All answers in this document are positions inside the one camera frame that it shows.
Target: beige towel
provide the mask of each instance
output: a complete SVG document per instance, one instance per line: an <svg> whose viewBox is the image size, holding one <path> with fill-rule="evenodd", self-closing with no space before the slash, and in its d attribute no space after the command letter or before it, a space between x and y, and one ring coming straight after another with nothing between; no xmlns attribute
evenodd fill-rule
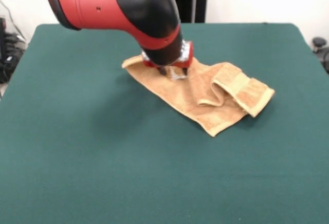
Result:
<svg viewBox="0 0 329 224"><path fill-rule="evenodd" d="M140 55L125 60L122 68L212 137L247 114L256 117L275 93L228 62L207 66L194 58L183 80L173 80L144 66Z"/></svg>

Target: towel fold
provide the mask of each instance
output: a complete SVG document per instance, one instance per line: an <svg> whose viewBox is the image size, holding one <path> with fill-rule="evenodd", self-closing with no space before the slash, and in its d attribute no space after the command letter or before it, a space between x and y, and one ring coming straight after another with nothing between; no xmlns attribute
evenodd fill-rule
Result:
<svg viewBox="0 0 329 224"><path fill-rule="evenodd" d="M194 58L187 78L182 80L174 80L170 74L164 77L157 69L145 67L140 55L125 60L122 68L212 137L245 115L256 117L275 93L228 62L208 66ZM181 74L179 71L175 69L173 74Z"/></svg>

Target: black chair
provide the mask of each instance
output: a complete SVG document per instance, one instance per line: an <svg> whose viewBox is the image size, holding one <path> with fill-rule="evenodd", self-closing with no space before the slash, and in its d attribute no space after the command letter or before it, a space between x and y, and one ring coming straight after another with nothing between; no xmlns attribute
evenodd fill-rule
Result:
<svg viewBox="0 0 329 224"><path fill-rule="evenodd" d="M325 47L327 41L324 38L316 37L312 40L313 53L318 57L323 68L329 73L329 47Z"/></svg>

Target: electronic equipment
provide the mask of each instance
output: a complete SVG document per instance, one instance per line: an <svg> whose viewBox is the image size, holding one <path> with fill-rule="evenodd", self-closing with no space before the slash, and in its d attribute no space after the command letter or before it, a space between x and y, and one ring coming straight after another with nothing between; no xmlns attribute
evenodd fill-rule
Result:
<svg viewBox="0 0 329 224"><path fill-rule="evenodd" d="M9 82L24 51L24 39L6 32L6 20L0 17L0 84Z"/></svg>

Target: black cable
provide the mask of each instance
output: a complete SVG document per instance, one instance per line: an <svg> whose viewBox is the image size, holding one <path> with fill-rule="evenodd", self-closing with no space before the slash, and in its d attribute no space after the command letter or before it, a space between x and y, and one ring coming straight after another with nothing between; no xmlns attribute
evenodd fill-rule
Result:
<svg viewBox="0 0 329 224"><path fill-rule="evenodd" d="M17 32L20 34L20 36L26 41L25 37L23 36L22 32L20 31L20 29L18 29L18 27L16 26L15 22L14 22L14 19L12 18L12 15L11 15L11 12L10 12L10 9L3 3L2 0L0 0L0 4L8 11L9 13L9 18L13 24L13 26L15 27L15 29L17 30Z"/></svg>

